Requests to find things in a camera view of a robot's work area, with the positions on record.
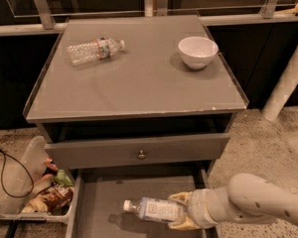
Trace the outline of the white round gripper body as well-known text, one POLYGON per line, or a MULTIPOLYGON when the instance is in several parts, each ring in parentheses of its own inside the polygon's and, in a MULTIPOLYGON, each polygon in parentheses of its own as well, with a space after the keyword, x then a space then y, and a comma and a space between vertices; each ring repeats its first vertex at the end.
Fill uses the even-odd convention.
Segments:
POLYGON ((208 211, 208 192, 206 188, 197 189, 189 196, 188 216, 198 228, 210 229, 217 225, 208 211))

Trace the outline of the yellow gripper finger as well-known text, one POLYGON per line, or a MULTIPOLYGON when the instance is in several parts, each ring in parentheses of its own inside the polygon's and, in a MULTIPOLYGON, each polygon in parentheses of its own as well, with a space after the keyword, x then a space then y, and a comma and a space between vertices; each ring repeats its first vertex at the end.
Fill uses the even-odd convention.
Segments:
POLYGON ((177 203, 180 203, 182 205, 188 206, 190 197, 192 193, 187 191, 182 191, 178 193, 171 194, 168 199, 177 203))
POLYGON ((179 221, 169 223, 168 227, 180 231, 200 229, 200 226, 188 214, 185 214, 179 221))

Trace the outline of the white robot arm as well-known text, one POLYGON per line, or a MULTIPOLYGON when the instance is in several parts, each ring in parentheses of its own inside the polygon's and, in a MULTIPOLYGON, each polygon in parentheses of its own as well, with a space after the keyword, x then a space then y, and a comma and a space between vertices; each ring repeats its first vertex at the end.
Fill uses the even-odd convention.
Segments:
POLYGON ((168 226, 174 230, 210 229, 223 222, 270 224, 277 218, 298 227, 298 194, 256 175, 232 176, 218 188, 179 192, 168 197, 186 208, 168 226))

